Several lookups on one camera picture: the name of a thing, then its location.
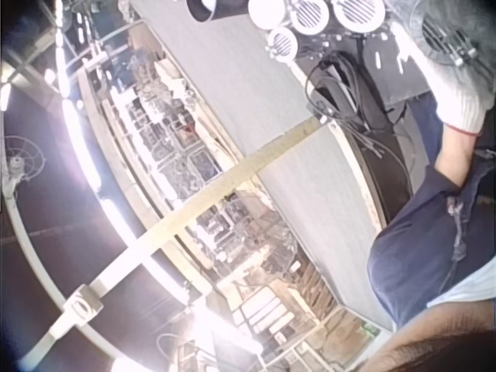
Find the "wooden beam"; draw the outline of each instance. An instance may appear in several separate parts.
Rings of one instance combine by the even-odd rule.
[[[145,232],[134,246],[128,247],[93,280],[91,288],[99,297],[105,296],[144,259],[173,239],[200,214],[321,127],[317,119],[307,119],[241,160]]]

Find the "hand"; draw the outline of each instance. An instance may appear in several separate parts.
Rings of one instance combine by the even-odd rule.
[[[407,31],[397,22],[391,25],[401,55],[409,55],[417,63],[436,97],[437,115],[448,126],[476,136],[484,124],[486,111],[494,104],[482,77],[466,64],[443,66],[430,60]]]

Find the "navy blue shirt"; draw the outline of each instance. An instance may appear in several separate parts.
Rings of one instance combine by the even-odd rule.
[[[471,189],[460,190],[433,166],[428,166],[420,189],[376,238],[368,274],[377,298],[398,328],[421,313],[429,301],[483,267],[495,255],[494,203],[474,202],[479,180]],[[467,256],[458,263],[453,281],[443,288],[452,267],[456,236],[454,218],[447,212],[448,196],[464,198],[470,218],[463,239]]]

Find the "person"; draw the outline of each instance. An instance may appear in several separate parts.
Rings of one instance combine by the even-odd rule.
[[[494,93],[471,67],[431,61],[399,23],[391,31],[432,89],[442,129],[424,123],[432,164],[370,251],[370,283],[398,331],[359,370],[495,371],[494,123],[484,127]]]

